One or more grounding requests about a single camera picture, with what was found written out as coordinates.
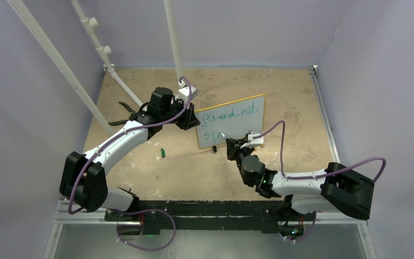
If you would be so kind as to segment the yellow framed whiteboard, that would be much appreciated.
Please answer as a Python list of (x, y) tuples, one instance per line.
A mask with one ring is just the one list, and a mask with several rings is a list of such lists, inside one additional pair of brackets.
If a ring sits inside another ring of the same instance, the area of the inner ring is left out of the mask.
[(242, 139), (249, 131), (263, 132), (266, 96), (256, 96), (204, 108), (195, 112), (200, 125), (195, 127), (199, 149), (225, 144), (227, 138)]

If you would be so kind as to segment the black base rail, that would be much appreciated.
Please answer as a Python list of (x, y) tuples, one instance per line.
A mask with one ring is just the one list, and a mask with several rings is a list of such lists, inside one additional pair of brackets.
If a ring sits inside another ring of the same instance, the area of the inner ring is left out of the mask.
[(301, 218), (283, 201), (141, 201), (142, 216), (106, 212), (107, 222), (136, 222), (143, 235), (161, 230), (254, 230), (279, 233)]

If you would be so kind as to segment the black handled pliers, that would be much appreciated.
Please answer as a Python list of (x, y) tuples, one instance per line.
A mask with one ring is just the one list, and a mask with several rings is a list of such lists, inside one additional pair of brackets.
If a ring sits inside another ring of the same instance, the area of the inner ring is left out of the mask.
[(126, 102), (119, 101), (117, 106), (120, 106), (120, 108), (118, 108), (116, 114), (113, 115), (113, 119), (108, 121), (108, 124), (111, 126), (124, 125), (136, 113), (136, 111)]

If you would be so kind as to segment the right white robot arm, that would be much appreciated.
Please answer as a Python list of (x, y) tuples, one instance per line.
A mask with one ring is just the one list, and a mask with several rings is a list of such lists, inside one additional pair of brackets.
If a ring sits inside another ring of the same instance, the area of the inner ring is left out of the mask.
[(235, 161), (243, 183), (262, 197), (284, 197), (282, 215), (293, 220), (300, 214), (338, 210), (358, 220), (370, 218), (374, 180), (337, 162), (305, 173), (270, 170), (253, 154), (245, 140), (226, 139), (226, 156)]

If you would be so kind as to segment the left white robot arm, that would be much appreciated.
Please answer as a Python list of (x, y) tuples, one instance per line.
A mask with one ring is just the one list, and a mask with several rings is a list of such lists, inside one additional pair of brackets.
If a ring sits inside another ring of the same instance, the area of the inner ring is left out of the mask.
[(157, 87), (150, 101), (124, 120), (123, 128), (105, 142), (85, 152), (72, 152), (66, 158), (59, 192), (72, 205), (94, 212), (99, 208), (118, 210), (120, 216), (131, 221), (139, 215), (139, 198), (129, 190), (107, 186), (106, 175), (128, 153), (145, 143), (165, 124), (175, 124), (188, 130), (200, 124), (194, 115), (193, 98), (198, 91), (184, 86), (174, 95), (172, 90)]

